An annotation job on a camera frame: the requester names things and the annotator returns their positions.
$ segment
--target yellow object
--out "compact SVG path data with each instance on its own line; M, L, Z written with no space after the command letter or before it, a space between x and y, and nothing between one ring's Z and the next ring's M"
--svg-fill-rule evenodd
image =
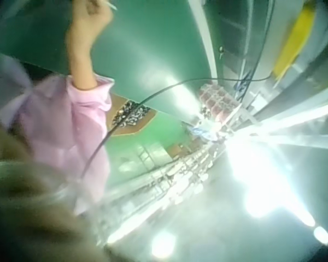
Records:
M305 46L311 35L314 18L315 5L313 3L305 4L274 66L273 74L276 80L284 76L285 72Z

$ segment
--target light fixture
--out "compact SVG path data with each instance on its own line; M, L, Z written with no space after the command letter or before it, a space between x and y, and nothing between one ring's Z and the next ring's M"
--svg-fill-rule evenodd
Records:
M173 253L176 237L168 232L159 233L152 241L152 255L159 259L166 259Z
M316 239L324 245L328 245L328 232L322 227L316 227L313 231Z

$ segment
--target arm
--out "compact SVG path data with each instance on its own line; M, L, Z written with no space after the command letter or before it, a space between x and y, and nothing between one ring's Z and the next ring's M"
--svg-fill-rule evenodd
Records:
M99 34L113 18L105 1L73 0L73 19L66 34L66 48L73 84L79 90L97 87L90 52Z

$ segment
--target black cable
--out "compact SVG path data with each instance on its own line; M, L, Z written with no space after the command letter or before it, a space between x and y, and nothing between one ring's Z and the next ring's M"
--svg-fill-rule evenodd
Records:
M267 25L266 25L266 28L265 28L265 34L264 34L264 36L263 36L263 41L262 41L262 44L261 44L260 53L259 53L259 56L257 57L256 63L255 63L255 67L254 67L254 69L253 69L253 71L252 71L252 73L251 73L251 75L250 75L250 79L252 79L252 78L254 77L254 74L255 74L255 72L256 72L257 66L258 66L259 63L260 63L261 55L262 55L262 52L263 52L263 49L264 49L264 47L265 47L265 43L266 43L266 37L267 37L267 35L268 35L268 31L270 30L271 19L272 19L272 17L273 17L274 5L275 5L275 2L276 2L275 0L271 0L271 1L273 1L273 2L272 2L271 11L270 11L270 16L268 17ZM245 95L246 95L246 93L247 93L247 91L248 91L248 89L249 89L249 85L250 85L250 82L251 82L251 81L249 81L249 80L245 80L244 82L249 82L249 83L248 83L247 86L245 87L243 94L242 94L240 97L238 97L238 98L236 99L236 100L239 101L240 103L243 101L243 99L244 99L244 97L245 97Z
M266 77L266 78L262 78L262 79L249 79L246 81L249 82L261 82L261 81L265 81L267 79L269 79L270 76ZM92 153L91 157L87 160L84 170L81 173L81 178L83 178L86 174L86 172L88 171L88 169L91 166L91 163L93 161L93 159L95 158L96 154L99 152L99 150L101 149L101 147L106 143L106 141L110 138L110 136L121 126L121 124L123 124L129 116L131 116L131 114L133 114L134 112L136 112L143 104L147 103L149 100L155 98L156 96L160 95L161 93L164 93L165 91L170 90L173 87L176 86L180 86L182 84L185 84L187 82L193 82L193 81L201 81L201 80L224 80L224 81L240 81L239 79L230 79L230 78L195 78L195 79L189 79L189 80L184 80L181 81L177 84L168 86L163 88L162 90L159 90L157 92L155 92L154 94L150 95L148 98L144 99L143 101L141 101L136 108L134 108L133 110L131 110L120 122L118 122L108 133L107 135L102 139L102 141L99 143L99 145L97 146L97 148L95 149L95 151Z

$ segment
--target pink jacket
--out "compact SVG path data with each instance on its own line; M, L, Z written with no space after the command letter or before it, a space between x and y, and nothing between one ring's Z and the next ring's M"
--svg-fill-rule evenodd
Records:
M114 85L113 79L96 78L95 89L81 91L73 86L71 76L53 75L0 109L6 128L14 119L21 123L36 161L80 181L94 202L102 198L110 172L106 149L100 150L85 177L80 174L107 133L106 112L112 105L109 90Z

